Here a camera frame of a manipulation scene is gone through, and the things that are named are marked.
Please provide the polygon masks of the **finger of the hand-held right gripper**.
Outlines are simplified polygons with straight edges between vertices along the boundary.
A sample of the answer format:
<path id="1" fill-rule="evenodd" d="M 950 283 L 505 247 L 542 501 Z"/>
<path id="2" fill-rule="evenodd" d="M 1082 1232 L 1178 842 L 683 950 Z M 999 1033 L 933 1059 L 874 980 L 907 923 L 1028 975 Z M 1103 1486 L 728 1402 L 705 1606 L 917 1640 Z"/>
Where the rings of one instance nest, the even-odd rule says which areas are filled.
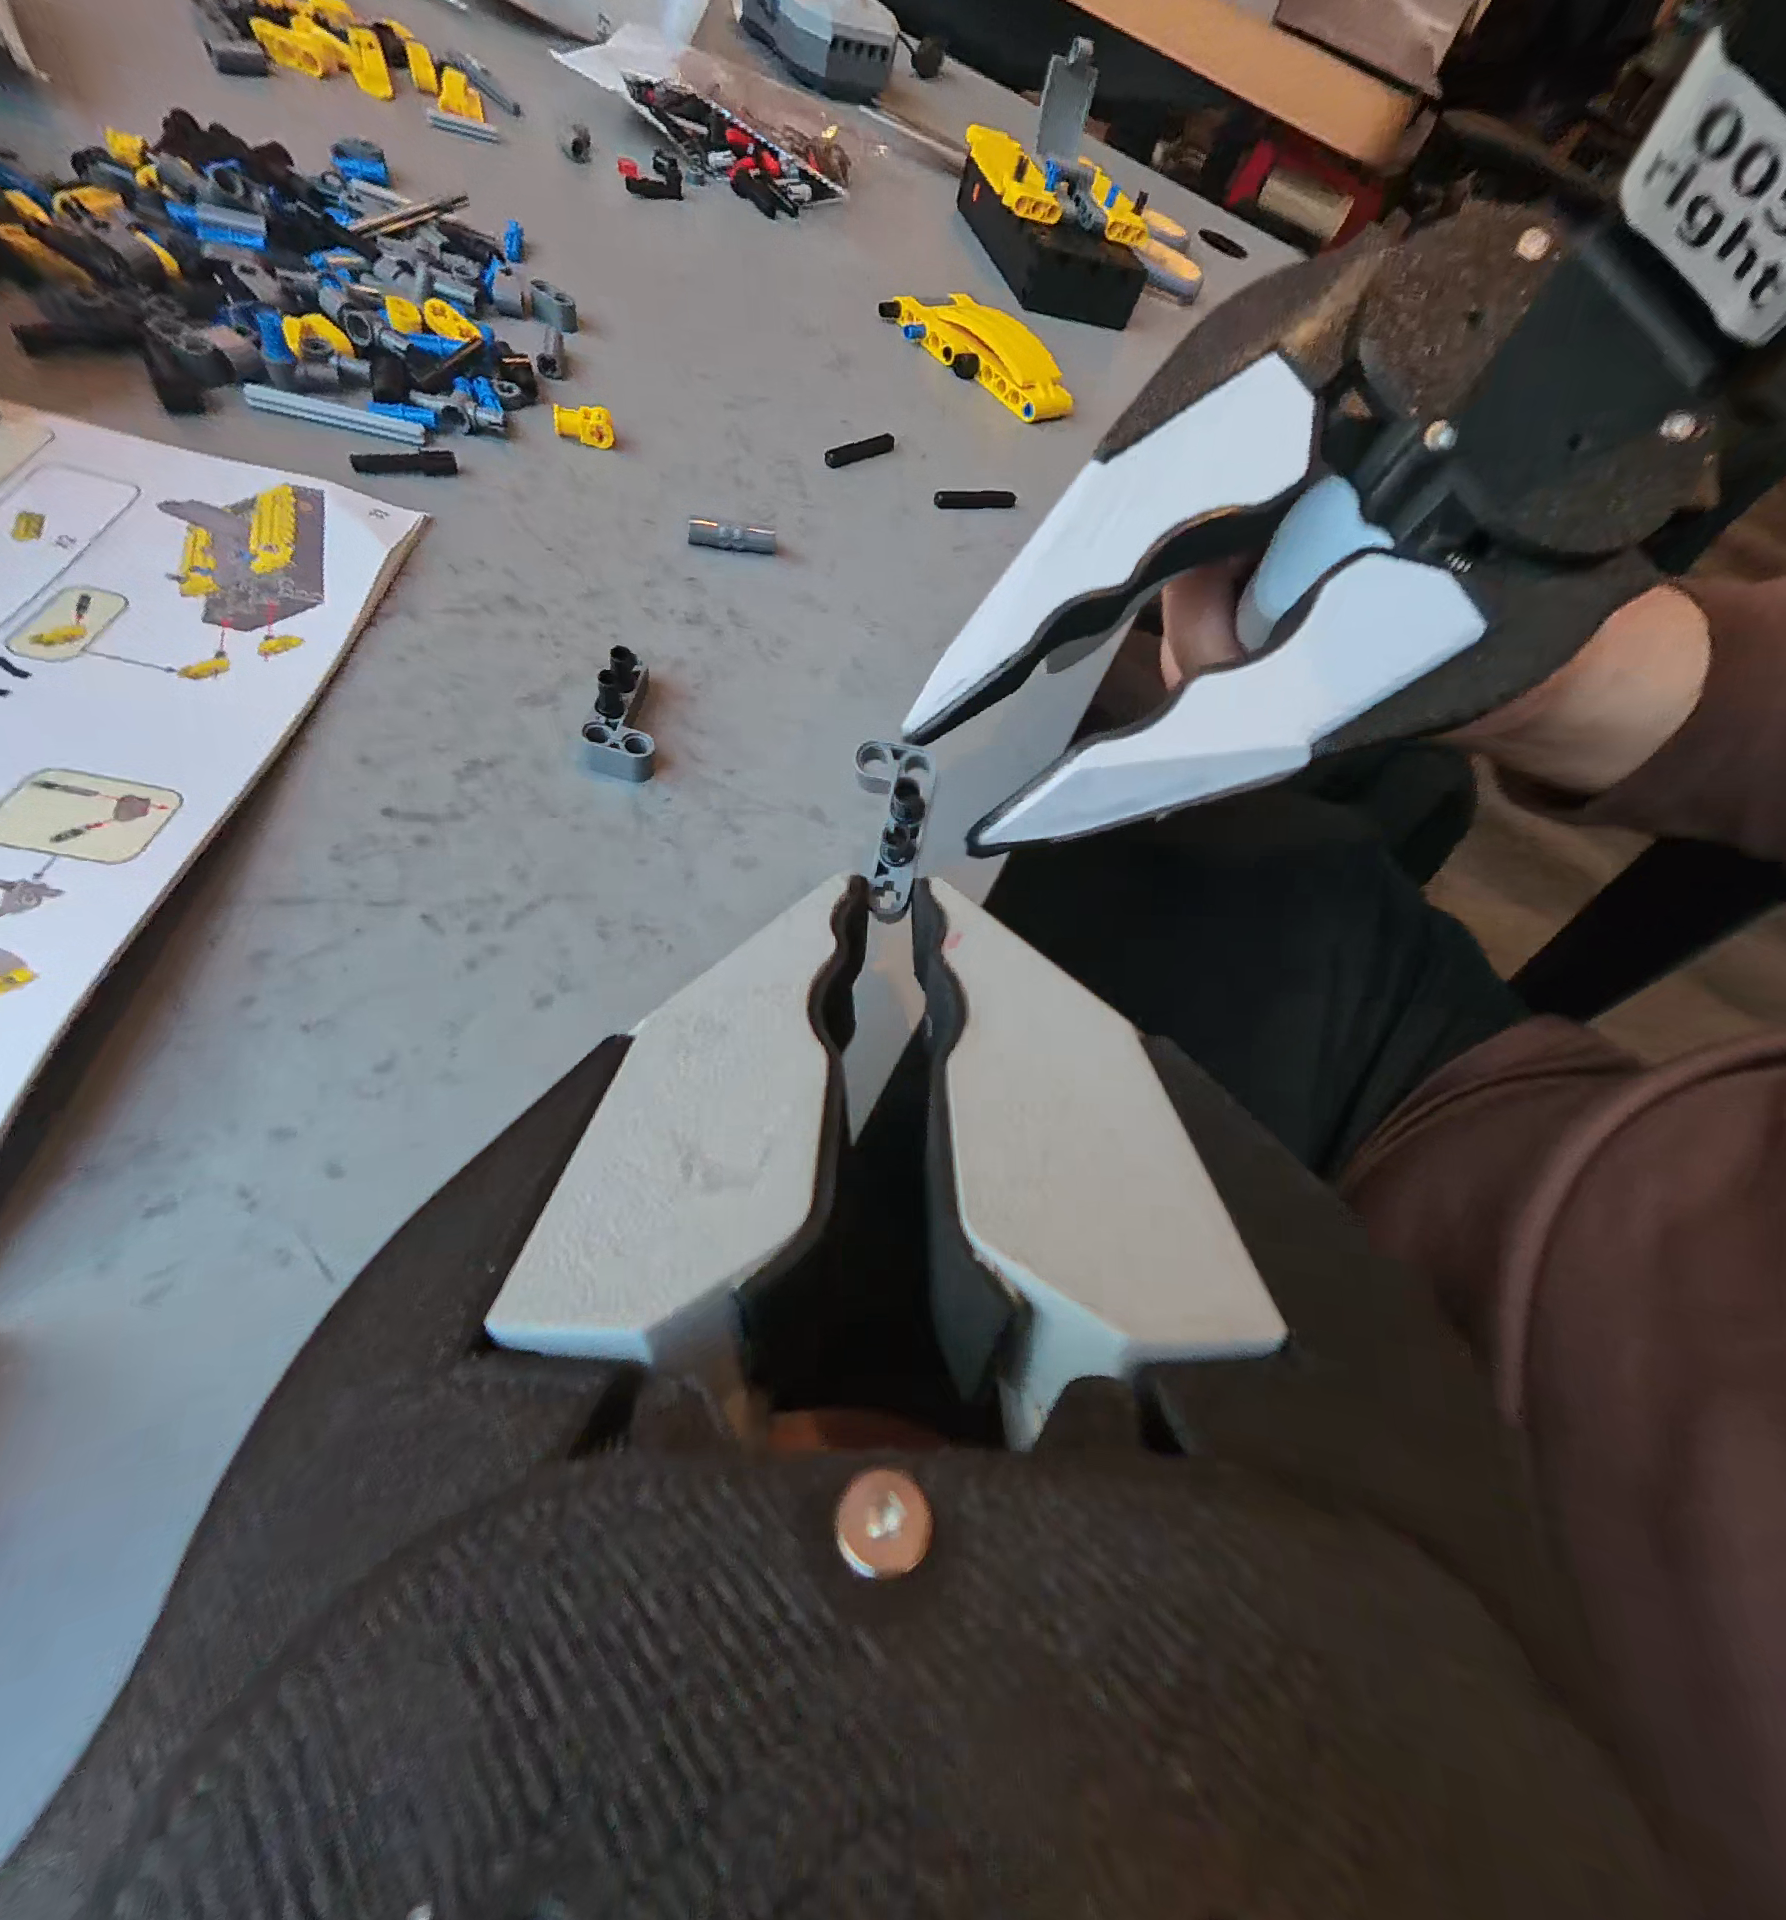
<path id="1" fill-rule="evenodd" d="M 1178 679 L 1154 718 L 1073 748 L 999 805 L 966 851 L 1077 842 L 1291 780 L 1481 628 L 1452 571 L 1398 556 L 1351 483 L 1316 483 L 1239 589 L 1239 657 Z"/>
<path id="2" fill-rule="evenodd" d="M 961 620 L 901 733 L 944 738 L 1032 667 L 1103 641 L 1161 581 L 1249 543 L 1316 464 L 1316 390 L 1278 357 L 1228 371 L 1095 457 L 1051 501 L 999 583 Z"/>

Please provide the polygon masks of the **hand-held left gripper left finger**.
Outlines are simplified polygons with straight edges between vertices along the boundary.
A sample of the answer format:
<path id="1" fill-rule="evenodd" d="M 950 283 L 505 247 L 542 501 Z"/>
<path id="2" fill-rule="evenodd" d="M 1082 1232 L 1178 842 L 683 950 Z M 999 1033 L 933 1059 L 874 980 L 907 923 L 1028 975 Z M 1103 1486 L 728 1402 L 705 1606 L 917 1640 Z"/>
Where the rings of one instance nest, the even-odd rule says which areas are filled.
<path id="1" fill-rule="evenodd" d="M 505 1354 L 744 1373 L 738 1294 L 834 1212 L 867 915 L 824 877 L 625 1038 L 488 1338 Z"/>

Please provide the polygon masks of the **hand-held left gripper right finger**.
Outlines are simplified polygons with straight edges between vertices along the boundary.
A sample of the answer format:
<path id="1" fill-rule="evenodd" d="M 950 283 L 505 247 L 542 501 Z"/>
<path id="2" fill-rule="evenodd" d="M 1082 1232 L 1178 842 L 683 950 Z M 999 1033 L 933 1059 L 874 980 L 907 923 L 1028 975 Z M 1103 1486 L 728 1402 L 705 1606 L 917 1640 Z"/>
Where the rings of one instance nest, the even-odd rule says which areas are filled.
<path id="1" fill-rule="evenodd" d="M 1278 1354 L 1291 1326 L 1145 1038 L 948 883 L 917 883 L 907 923 L 950 1390 L 1028 1452 L 1077 1379 Z"/>

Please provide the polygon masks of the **dark grey L-shaped beam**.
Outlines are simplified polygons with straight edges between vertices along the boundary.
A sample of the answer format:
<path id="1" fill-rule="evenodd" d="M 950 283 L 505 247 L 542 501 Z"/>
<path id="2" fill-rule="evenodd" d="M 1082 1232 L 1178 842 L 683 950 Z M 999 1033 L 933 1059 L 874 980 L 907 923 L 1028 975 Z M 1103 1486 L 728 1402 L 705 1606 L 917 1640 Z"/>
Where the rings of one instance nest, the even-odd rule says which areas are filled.
<path id="1" fill-rule="evenodd" d="M 602 780 L 644 783 L 652 780 L 652 738 L 641 729 L 648 698 L 648 665 L 629 645 L 612 645 L 593 676 L 593 698 L 579 724 L 579 762 Z"/>
<path id="2" fill-rule="evenodd" d="M 867 861 L 867 913 L 879 923 L 901 923 L 917 851 L 929 837 L 929 810 L 937 786 L 933 755 L 901 738 L 863 738 L 852 755 L 852 774 L 863 794 L 882 798 L 882 821 Z"/>

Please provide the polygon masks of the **person's right forearm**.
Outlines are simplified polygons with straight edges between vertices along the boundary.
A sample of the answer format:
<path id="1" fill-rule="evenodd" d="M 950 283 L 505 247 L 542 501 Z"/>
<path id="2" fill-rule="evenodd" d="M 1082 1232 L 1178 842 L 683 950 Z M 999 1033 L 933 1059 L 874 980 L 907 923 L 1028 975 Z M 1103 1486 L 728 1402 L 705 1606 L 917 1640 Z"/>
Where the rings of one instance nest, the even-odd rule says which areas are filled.
<path id="1" fill-rule="evenodd" d="M 1686 724 L 1584 821 L 1719 842 L 1786 868 L 1786 581 L 1686 581 L 1710 657 Z"/>

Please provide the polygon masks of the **grey desk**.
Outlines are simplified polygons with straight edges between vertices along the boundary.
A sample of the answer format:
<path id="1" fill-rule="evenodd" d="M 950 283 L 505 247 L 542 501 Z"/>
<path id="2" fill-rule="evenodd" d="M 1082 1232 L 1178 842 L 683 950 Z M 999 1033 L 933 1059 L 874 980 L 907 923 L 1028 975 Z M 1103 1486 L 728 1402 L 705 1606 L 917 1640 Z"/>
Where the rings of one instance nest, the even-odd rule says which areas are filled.
<path id="1" fill-rule="evenodd" d="M 852 743 L 933 657 L 1187 329 L 1268 247 L 1154 189 L 1196 305 L 1036 320 L 1073 421 L 1021 426 L 879 319 L 1007 300 L 944 156 L 852 161 L 840 207 L 770 222 L 722 189 L 641 205 L 641 117 L 495 16 L 408 4 L 520 98 L 499 141 L 413 98 L 221 77 L 186 4 L 14 4 L 45 86 L 0 86 L 0 149 L 65 156 L 165 108 L 280 139 L 371 133 L 413 195 L 520 217 L 577 298 L 568 397 L 615 453 L 520 414 L 460 478 L 390 483 L 432 523 L 304 738 L 185 877 L 65 1046 L 0 1167 L 0 1428 L 241 1428 L 336 1285 L 593 1038 L 618 1033 L 867 842 Z M 589 161 L 562 130 L 589 130 Z M 824 445 L 893 429 L 882 463 Z M 944 488 L 1017 490 L 937 511 Z M 688 543 L 747 521 L 777 556 Z M 612 645 L 648 665 L 652 780 L 579 762 Z"/>

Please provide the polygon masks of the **person's right hand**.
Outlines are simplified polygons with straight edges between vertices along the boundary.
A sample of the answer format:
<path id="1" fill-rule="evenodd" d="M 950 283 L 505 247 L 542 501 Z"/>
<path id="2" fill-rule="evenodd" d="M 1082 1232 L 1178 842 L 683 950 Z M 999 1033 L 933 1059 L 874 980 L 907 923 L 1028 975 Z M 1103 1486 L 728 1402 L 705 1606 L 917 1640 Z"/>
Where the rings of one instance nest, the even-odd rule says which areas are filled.
<path id="1" fill-rule="evenodd" d="M 1161 683 L 1239 665 L 1235 603 L 1253 561 L 1196 567 L 1161 589 Z M 1543 683 L 1438 733 L 1501 780 L 1596 798 L 1637 774 L 1694 708 L 1710 665 L 1707 610 L 1681 583 L 1615 603 Z"/>

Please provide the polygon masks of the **yellow curved panel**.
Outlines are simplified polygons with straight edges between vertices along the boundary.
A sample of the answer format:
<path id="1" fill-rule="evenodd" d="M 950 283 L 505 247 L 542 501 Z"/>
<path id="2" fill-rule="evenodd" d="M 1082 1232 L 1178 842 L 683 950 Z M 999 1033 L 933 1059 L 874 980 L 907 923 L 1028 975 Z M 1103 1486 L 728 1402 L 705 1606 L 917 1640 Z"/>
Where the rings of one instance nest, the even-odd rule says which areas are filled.
<path id="1" fill-rule="evenodd" d="M 1062 368 L 1021 319 L 971 300 L 966 294 L 882 298 L 879 319 L 893 320 L 933 360 L 944 360 L 956 381 L 979 381 L 1017 421 L 1073 414 Z"/>

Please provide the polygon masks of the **yellow and black model assembly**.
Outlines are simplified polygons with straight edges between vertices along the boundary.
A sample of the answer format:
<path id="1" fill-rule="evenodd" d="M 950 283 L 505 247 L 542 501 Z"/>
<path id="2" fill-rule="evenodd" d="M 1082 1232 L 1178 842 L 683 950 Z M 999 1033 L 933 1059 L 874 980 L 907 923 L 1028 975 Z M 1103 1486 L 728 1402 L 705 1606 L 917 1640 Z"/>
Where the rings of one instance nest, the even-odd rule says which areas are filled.
<path id="1" fill-rule="evenodd" d="M 1017 305 L 1116 332 L 1145 294 L 1196 300 L 1207 272 L 1178 222 L 1082 154 L 1090 98 L 1095 47 L 1073 41 L 1044 63 L 1032 139 L 966 124 L 956 215 Z"/>

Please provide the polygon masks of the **person's legs in black pants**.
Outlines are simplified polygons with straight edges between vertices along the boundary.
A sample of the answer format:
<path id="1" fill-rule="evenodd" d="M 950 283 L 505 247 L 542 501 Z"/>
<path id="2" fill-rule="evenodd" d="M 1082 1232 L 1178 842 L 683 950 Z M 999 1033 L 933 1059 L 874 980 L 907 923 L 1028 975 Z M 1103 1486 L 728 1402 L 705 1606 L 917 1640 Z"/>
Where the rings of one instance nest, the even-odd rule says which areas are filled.
<path id="1" fill-rule="evenodd" d="M 986 913 L 1341 1178 L 1438 1067 L 1526 1020 L 1479 938 L 1425 891 L 1471 815 L 1466 755 L 1364 748 L 1021 850 Z"/>

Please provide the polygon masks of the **clear bag of black pieces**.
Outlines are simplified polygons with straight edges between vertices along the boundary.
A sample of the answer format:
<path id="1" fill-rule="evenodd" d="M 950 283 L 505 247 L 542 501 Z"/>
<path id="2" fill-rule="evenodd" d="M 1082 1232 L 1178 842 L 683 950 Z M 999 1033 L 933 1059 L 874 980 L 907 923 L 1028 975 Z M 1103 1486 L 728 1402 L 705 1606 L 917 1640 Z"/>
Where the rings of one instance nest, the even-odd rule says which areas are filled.
<path id="1" fill-rule="evenodd" d="M 788 217 L 850 200 L 852 124 L 819 94 L 665 45 L 644 25 L 551 45 L 551 61 L 625 98 L 681 154 L 683 182 L 762 182 Z"/>

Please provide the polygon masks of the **grey motor block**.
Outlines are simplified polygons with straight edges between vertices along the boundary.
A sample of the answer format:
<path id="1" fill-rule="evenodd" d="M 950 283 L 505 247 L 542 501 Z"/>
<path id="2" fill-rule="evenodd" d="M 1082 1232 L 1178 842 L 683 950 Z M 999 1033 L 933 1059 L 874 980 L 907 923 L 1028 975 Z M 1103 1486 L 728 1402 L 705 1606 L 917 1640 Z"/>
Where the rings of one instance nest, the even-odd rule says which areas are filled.
<path id="1" fill-rule="evenodd" d="M 901 45 L 898 16 L 879 0 L 738 0 L 736 19 L 796 86 L 840 102 L 874 102 Z"/>

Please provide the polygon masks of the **person's brown sweater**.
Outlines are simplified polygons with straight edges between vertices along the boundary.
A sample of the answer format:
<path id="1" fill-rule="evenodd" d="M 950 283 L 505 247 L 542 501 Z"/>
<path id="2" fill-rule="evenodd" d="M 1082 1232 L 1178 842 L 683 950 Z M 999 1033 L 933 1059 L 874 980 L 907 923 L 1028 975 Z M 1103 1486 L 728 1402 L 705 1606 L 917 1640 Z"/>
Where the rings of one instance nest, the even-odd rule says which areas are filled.
<path id="1" fill-rule="evenodd" d="M 1606 1719 L 1707 1916 L 1786 1916 L 1786 1033 L 1523 1020 L 1343 1168 L 1526 1440 Z"/>

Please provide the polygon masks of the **open instruction booklet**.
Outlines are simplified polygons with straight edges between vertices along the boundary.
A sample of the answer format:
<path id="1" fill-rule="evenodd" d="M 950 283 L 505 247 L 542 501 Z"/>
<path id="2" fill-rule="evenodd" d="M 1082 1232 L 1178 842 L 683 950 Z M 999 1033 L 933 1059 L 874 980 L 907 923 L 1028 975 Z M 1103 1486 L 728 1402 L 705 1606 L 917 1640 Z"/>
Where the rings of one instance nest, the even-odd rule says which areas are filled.
<path id="1" fill-rule="evenodd" d="M 0 411 L 0 1145 L 422 535 L 320 478 Z"/>

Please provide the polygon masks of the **pile of mixed small pieces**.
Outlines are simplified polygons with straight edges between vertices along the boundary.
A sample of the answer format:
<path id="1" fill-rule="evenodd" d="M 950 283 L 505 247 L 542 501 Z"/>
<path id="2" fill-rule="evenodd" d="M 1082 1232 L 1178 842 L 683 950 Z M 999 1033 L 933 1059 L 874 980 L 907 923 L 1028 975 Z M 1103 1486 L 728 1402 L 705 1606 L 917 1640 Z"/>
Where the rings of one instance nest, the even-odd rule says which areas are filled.
<path id="1" fill-rule="evenodd" d="M 306 175 L 186 108 L 106 130 L 65 175 L 0 149 L 8 337 L 31 360 L 124 357 L 168 414 L 236 390 L 356 453 L 499 443 L 566 381 L 579 305 L 520 222 L 488 232 L 465 207 L 398 195 L 365 139 Z"/>

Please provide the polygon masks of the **pile of yellow beam pieces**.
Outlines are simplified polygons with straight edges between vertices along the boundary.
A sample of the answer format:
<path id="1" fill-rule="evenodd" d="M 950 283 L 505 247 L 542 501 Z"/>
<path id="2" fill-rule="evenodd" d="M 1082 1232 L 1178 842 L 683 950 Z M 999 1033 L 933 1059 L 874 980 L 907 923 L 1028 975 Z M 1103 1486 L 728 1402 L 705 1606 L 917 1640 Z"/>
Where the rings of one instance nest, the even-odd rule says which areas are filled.
<path id="1" fill-rule="evenodd" d="M 471 139 L 495 139 L 505 117 L 520 117 L 488 61 L 434 47 L 390 16 L 360 16 L 344 0 L 194 0 L 186 8 L 208 63 L 230 77 L 346 77 L 376 102 L 413 94 L 434 130 Z"/>

